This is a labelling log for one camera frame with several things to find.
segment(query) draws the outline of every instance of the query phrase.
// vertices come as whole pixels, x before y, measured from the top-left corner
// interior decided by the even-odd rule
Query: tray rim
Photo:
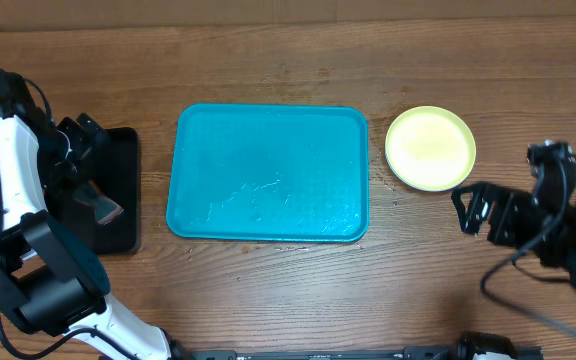
[[[197,109],[204,107],[234,107],[234,108],[249,108],[249,107],[261,107],[267,108],[268,110],[278,110],[278,109],[290,109],[295,111],[298,109],[306,110],[317,110],[319,111],[347,111],[352,114],[352,118],[357,120],[357,125],[359,126],[359,132],[362,135],[361,147],[364,148],[364,156],[361,160],[364,164],[361,164],[361,168],[365,169],[365,174],[362,174],[364,178],[362,186],[362,197],[361,199],[361,212],[362,218],[360,220],[359,227],[357,231],[346,236],[290,236],[290,234],[249,234],[249,233],[206,233],[206,232],[192,232],[184,229],[178,228],[177,224],[172,221],[171,205],[172,199],[176,196],[173,195],[173,179],[175,177],[174,169],[176,169],[175,164],[180,160],[177,158],[177,136],[179,135],[183,120],[185,117],[191,116]],[[195,238],[195,239],[207,239],[207,240],[236,240],[244,242],[298,242],[298,243],[354,243],[360,240],[368,230],[370,225],[370,154],[369,154],[369,139],[368,139],[368,122],[366,117],[359,112],[357,109],[349,106],[325,106],[325,105],[272,105],[272,104],[229,104],[229,103],[210,103],[210,102],[200,102],[195,103],[187,108],[185,108],[179,115],[177,120],[177,133],[175,134],[175,145],[173,149],[173,160],[172,168],[170,170],[170,183],[168,189],[168,200],[166,204],[166,224],[168,228],[177,236],[182,238]]]

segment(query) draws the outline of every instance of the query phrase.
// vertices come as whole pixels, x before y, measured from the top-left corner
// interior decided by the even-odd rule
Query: wood grain
[[[0,0],[0,31],[576,16],[576,0]]]
[[[565,139],[576,151],[576,18],[0,33],[0,67],[40,84],[58,118],[85,111],[104,127],[137,129],[143,245],[102,261],[116,296],[189,349],[385,349],[451,343],[470,329],[541,345],[548,359],[576,359],[575,341],[482,298],[479,278],[509,251],[461,234],[449,193],[404,186],[382,154],[403,110],[443,106],[477,141],[468,182],[530,189],[527,144]],[[174,236],[164,213],[175,125],[196,102],[364,113],[364,238],[279,251],[289,245]],[[576,294],[566,287],[510,269],[492,286],[576,326]],[[25,350],[53,341],[8,332]],[[83,354],[95,358],[76,343],[54,358]]]

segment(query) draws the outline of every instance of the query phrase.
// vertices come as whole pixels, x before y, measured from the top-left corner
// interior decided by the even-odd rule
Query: plastic tray
[[[366,119],[347,107],[196,104],[179,118],[177,235],[352,242],[369,221]]]

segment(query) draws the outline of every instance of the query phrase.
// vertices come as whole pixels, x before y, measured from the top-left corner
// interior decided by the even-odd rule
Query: yellow plate
[[[386,159],[406,184],[444,191],[463,182],[475,164],[476,147],[459,116],[435,106],[399,115],[386,135]]]

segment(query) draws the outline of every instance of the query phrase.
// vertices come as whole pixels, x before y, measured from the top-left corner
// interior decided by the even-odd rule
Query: wooden table
[[[187,348],[393,349],[451,343],[471,329],[541,345],[548,359],[576,359],[575,341],[479,294],[483,272],[509,250],[463,235],[449,193],[403,185],[383,156],[398,114],[443,106],[477,141],[468,182],[531,189],[526,145],[565,139],[576,151],[576,18],[0,33],[0,67],[40,84],[57,118],[85,111],[106,128],[139,132],[143,245],[102,261],[116,296]],[[176,122],[196,102],[344,105],[365,114],[364,238],[290,251],[173,235],[164,213]],[[492,286],[576,326],[576,294],[565,286],[512,269]],[[54,340],[7,329],[28,351]],[[54,358],[82,353],[96,356],[73,342]]]

